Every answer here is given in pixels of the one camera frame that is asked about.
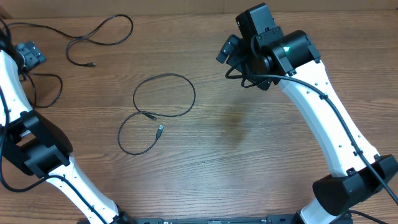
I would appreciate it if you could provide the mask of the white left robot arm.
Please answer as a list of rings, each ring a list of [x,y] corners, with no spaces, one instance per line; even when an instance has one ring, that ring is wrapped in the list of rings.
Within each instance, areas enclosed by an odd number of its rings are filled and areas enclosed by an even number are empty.
[[[38,181],[62,191],[85,215],[87,223],[133,223],[79,168],[65,133],[30,105],[19,80],[24,56],[1,33],[1,157]]]

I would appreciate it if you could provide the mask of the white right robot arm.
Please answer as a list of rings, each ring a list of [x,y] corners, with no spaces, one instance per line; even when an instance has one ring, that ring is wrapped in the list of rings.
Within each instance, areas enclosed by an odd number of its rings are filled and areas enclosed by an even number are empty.
[[[353,206],[382,189],[397,174],[397,160],[382,156],[361,134],[326,74],[310,37],[279,28],[228,37],[218,57],[245,88],[268,90],[273,84],[301,112],[325,156],[329,173],[313,183],[314,200],[299,210],[294,223],[333,223]]]

